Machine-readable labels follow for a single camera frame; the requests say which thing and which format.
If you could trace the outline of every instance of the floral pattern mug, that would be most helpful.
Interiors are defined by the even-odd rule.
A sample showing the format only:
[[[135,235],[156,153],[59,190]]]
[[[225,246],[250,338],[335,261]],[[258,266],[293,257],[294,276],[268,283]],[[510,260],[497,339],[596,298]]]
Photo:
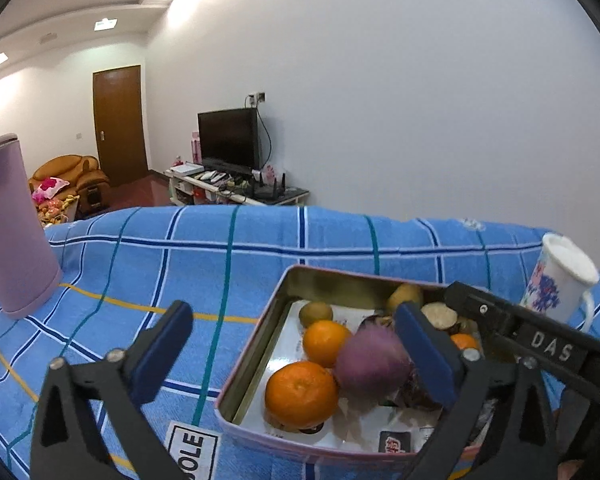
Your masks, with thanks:
[[[542,237],[542,251],[520,305],[541,316],[567,323],[584,302],[583,332],[594,317],[590,288],[600,279],[595,264],[569,238],[553,233]]]

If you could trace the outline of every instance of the mandarin orange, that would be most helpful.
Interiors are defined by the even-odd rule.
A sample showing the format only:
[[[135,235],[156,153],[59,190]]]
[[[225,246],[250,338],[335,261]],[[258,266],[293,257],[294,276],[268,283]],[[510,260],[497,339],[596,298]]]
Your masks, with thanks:
[[[335,321],[316,321],[304,332],[302,347],[309,361],[333,368],[340,348],[351,336],[348,328]]]
[[[272,418],[283,426],[308,430],[336,411],[338,386],[329,371],[316,363],[291,363],[269,378],[264,403]]]
[[[451,336],[451,341],[453,341],[460,350],[466,350],[467,348],[480,349],[480,345],[478,345],[475,337],[469,334],[453,334]]]

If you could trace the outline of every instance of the pink bottle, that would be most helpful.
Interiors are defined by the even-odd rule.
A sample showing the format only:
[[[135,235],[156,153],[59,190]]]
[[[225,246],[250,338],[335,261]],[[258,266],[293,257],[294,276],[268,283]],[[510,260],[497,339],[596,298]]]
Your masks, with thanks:
[[[20,141],[0,137],[0,306],[11,319],[31,314],[56,291],[62,271],[31,200]]]

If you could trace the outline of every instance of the brown armchair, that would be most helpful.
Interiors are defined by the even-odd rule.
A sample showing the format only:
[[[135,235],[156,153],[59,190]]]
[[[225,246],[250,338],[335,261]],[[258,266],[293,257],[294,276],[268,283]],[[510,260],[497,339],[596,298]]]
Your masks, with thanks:
[[[55,198],[64,200],[68,195],[80,196],[79,209],[89,214],[109,205],[109,179],[100,170],[98,159],[94,156],[63,155],[43,164],[29,179],[29,188],[33,192],[50,176],[69,182]]]

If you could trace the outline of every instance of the blue checkered bedsheet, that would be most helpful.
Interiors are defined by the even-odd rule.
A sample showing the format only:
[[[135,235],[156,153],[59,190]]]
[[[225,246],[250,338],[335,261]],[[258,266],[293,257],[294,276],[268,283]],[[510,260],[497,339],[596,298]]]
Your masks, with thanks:
[[[57,355],[74,364],[100,359],[129,346],[173,300],[187,301],[197,313],[194,333],[144,413],[160,439],[171,420],[219,431],[214,401],[288,266],[460,280],[517,302],[545,230],[467,220],[397,222],[321,208],[206,206],[128,209],[46,232],[64,271],[62,284],[32,316],[14,322],[0,313],[0,456],[20,479],[29,475],[37,394]],[[592,331],[600,336],[600,283],[593,293]],[[580,325],[582,314],[572,323]],[[549,386],[555,402],[559,384]],[[133,477],[106,413],[94,408],[117,465]],[[216,480],[366,476],[245,450],[230,438],[222,440],[215,473]]]

